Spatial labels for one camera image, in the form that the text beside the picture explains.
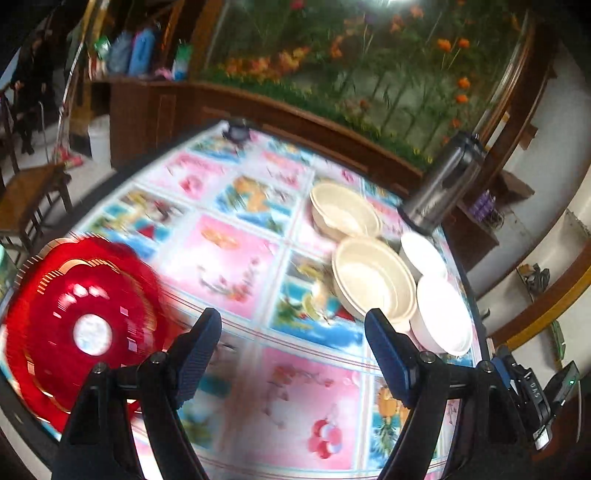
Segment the table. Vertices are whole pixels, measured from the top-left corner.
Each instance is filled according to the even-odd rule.
[[[314,286],[330,285],[336,244],[315,230],[309,192],[320,179],[358,191],[394,248],[408,228],[395,209],[400,199],[260,132],[236,148],[223,138],[226,128],[220,122],[188,137],[95,205],[100,195],[92,193],[72,231],[130,245],[160,274],[171,314],[187,327],[207,306],[220,311],[219,346],[178,412],[212,480],[374,478],[408,411],[388,395],[363,324],[333,296],[322,311],[312,306]],[[443,231],[433,238],[448,280],[470,306]],[[476,331],[465,356],[443,358],[475,365]],[[0,368],[10,379],[5,362]],[[450,401],[429,479],[441,475],[456,414]],[[140,417],[132,428],[144,475],[157,480]]]

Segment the gray bottle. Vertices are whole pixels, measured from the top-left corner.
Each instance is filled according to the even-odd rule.
[[[420,234],[431,235],[470,187],[484,157],[477,135],[454,135],[437,155],[418,190],[398,207],[402,219]]]

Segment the white bucket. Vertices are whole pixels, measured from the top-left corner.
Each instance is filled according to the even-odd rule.
[[[88,124],[92,160],[111,165],[111,128],[109,115],[95,118]]]

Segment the floor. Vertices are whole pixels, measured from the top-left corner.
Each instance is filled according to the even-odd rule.
[[[48,126],[46,129],[46,137],[48,144],[47,150],[50,158],[51,152],[53,151],[53,145],[56,142],[56,136],[57,124]],[[21,154],[21,140],[18,136],[14,137],[14,141],[20,169],[40,166],[47,162],[42,133],[33,133],[32,144],[33,149],[35,149],[35,153],[33,155],[28,155],[26,153]],[[83,160],[83,165],[68,170],[68,173],[72,176],[72,181],[68,185],[68,191],[70,192],[70,198],[72,199],[72,203],[74,205],[81,201],[94,187],[114,173],[114,170],[111,169],[111,166],[108,164],[95,162],[91,158],[87,157],[83,157]],[[14,174],[10,158],[6,156],[5,158],[0,159],[0,166],[2,169],[2,177],[4,182],[8,183]],[[47,216],[46,221],[48,223],[55,224],[65,214],[66,211],[64,209],[63,203],[59,202]]]

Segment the person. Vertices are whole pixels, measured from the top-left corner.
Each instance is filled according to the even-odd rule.
[[[14,95],[15,130],[22,138],[21,153],[35,153],[31,145],[33,125],[39,101],[44,105],[52,101],[53,64],[49,46],[43,32],[35,33],[30,49],[23,49],[24,54],[18,60],[12,75],[11,87]]]

